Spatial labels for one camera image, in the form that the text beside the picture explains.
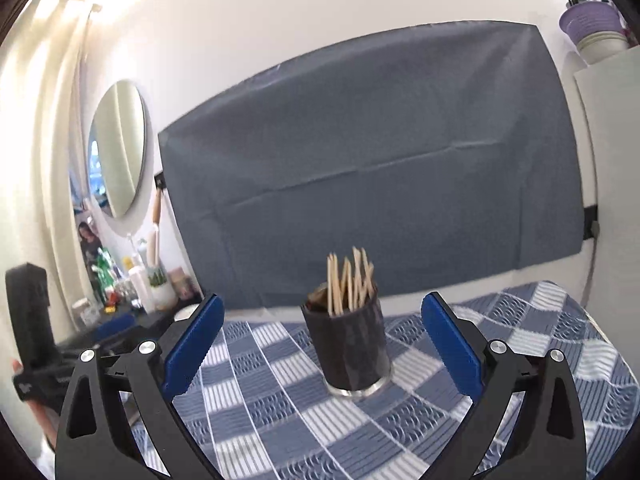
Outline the left hand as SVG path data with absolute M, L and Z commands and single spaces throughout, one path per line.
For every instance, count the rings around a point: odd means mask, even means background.
M 56 449 L 56 437 L 58 436 L 58 424 L 52 422 L 47 409 L 35 400 L 26 400 L 25 404 L 32 411 L 37 424 L 40 426 L 51 450 Z

